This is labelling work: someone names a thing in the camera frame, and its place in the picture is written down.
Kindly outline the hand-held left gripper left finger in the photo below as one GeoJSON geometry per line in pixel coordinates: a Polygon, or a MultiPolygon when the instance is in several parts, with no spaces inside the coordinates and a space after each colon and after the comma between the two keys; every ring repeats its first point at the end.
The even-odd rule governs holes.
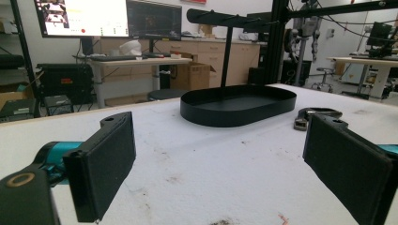
{"type": "Polygon", "coordinates": [[[84,142],[49,142],[34,162],[52,186],[68,183],[77,219],[103,219],[136,159],[131,112],[102,119],[100,129],[84,142]]]}

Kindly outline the black stand with oval tray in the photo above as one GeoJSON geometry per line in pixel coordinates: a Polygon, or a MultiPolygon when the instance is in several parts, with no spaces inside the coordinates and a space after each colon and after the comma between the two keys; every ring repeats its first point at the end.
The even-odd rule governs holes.
{"type": "Polygon", "coordinates": [[[215,128],[246,126],[295,109],[297,95],[285,89],[267,86],[226,84],[232,33],[235,27],[260,31],[268,23],[259,18],[230,15],[214,10],[191,8],[187,11],[190,23],[227,28],[222,80],[216,88],[192,90],[180,98],[181,116],[197,125],[215,128]]]}

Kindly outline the metal stool with wheels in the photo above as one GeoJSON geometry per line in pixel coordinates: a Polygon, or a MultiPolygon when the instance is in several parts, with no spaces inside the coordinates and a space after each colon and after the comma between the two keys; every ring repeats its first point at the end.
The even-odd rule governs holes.
{"type": "Polygon", "coordinates": [[[334,74],[334,69],[330,67],[318,67],[317,71],[321,71],[323,73],[322,80],[320,82],[315,82],[312,84],[312,88],[316,88],[317,90],[321,91],[323,87],[328,88],[328,92],[333,92],[333,85],[331,83],[327,83],[327,77],[329,75],[334,74]]]}

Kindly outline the black equipment case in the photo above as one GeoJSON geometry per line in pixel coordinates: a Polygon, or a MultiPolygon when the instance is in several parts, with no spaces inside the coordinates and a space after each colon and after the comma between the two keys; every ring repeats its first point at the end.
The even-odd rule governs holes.
{"type": "Polygon", "coordinates": [[[87,64],[38,64],[41,96],[65,95],[73,105],[92,102],[93,72],[87,64]]]}

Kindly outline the black round stool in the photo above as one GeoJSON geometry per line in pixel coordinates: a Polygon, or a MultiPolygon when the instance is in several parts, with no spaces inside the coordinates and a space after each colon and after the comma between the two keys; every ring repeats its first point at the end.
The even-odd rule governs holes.
{"type": "Polygon", "coordinates": [[[186,90],[180,89],[161,89],[149,92],[147,99],[150,101],[165,100],[170,98],[181,98],[186,93],[186,90]]]}

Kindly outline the white work table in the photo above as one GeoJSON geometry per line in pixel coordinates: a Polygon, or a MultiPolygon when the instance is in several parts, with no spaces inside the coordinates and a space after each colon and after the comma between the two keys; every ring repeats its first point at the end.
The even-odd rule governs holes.
{"type": "Polygon", "coordinates": [[[358,58],[358,57],[328,57],[328,60],[334,61],[336,63],[352,63],[361,64],[365,66],[372,66],[377,69],[377,75],[375,78],[375,83],[373,89],[370,91],[370,99],[375,101],[380,101],[382,99],[383,90],[386,81],[390,74],[391,68],[398,68],[398,61],[392,60],[379,60],[371,58],[358,58]]]}

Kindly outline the black keyboard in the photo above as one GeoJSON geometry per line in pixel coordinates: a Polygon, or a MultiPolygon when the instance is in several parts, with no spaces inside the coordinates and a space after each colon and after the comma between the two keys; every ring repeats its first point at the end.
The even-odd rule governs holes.
{"type": "Polygon", "coordinates": [[[107,56],[107,55],[91,55],[89,59],[98,62],[113,62],[113,61],[127,61],[127,60],[143,60],[146,59],[142,55],[114,55],[114,56],[107,56]]]}

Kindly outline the white bag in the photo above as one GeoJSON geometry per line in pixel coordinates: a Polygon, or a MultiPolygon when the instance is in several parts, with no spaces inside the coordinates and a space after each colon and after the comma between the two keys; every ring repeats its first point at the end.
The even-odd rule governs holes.
{"type": "Polygon", "coordinates": [[[130,40],[119,46],[123,55],[141,55],[142,45],[138,40],[130,40]]]}

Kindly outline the brown cardboard box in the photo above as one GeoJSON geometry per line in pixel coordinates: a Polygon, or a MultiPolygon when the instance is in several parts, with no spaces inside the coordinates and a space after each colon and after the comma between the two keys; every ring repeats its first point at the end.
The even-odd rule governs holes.
{"type": "Polygon", "coordinates": [[[176,52],[183,59],[191,59],[188,64],[172,65],[170,87],[172,89],[198,90],[210,86],[210,73],[215,72],[213,66],[198,63],[195,55],[188,52],[176,52]]]}

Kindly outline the small black monitor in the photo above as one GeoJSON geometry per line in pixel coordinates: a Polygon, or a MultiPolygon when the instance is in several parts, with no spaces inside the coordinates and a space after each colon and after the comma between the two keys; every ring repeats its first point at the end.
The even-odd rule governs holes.
{"type": "Polygon", "coordinates": [[[392,26],[382,22],[374,22],[367,44],[369,46],[381,47],[389,39],[392,26]]]}

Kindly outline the black shelf rack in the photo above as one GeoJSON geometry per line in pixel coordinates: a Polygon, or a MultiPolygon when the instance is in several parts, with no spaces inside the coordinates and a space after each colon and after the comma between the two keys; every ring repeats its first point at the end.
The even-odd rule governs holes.
{"type": "Polygon", "coordinates": [[[17,0],[0,0],[0,70],[23,69],[30,90],[36,101],[35,114],[39,113],[39,96],[36,76],[28,50],[21,13],[17,0]]]}

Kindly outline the large monitor with white screen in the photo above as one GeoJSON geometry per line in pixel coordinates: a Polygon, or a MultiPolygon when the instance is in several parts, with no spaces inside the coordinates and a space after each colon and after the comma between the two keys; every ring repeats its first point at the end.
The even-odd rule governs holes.
{"type": "Polygon", "coordinates": [[[34,5],[44,38],[129,34],[126,0],[34,0],[34,5]]]}

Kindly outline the beige cabinet row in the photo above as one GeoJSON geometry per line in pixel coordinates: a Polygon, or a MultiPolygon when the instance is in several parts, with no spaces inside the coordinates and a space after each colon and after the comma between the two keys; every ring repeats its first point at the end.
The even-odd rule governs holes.
{"type": "MultiPolygon", "coordinates": [[[[231,44],[226,83],[228,85],[245,84],[248,81],[249,69],[257,66],[260,46],[242,41],[231,44]]],[[[161,53],[184,52],[195,55],[198,63],[213,66],[210,73],[210,86],[218,87],[222,81],[222,67],[225,42],[217,39],[192,39],[182,41],[159,41],[155,50],[161,53]]],[[[130,69],[124,68],[112,75],[110,81],[128,80],[130,69]]]]}

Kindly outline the monitor with dark screen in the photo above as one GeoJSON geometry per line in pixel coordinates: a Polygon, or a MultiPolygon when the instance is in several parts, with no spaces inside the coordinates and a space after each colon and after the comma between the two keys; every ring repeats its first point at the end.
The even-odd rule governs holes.
{"type": "Polygon", "coordinates": [[[126,0],[129,36],[181,40],[182,7],[147,0],[126,0]]]}

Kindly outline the black metal frame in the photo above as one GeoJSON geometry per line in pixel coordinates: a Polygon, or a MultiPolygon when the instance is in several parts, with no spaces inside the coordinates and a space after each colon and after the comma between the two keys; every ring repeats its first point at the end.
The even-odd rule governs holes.
{"type": "Polygon", "coordinates": [[[285,25],[291,19],[398,8],[398,0],[377,0],[374,2],[305,9],[301,11],[289,10],[288,4],[289,0],[272,1],[271,19],[277,21],[277,23],[270,29],[268,51],[265,57],[265,77],[269,78],[271,83],[276,83],[278,81],[280,63],[283,61],[282,47],[284,29],[285,25]]]}

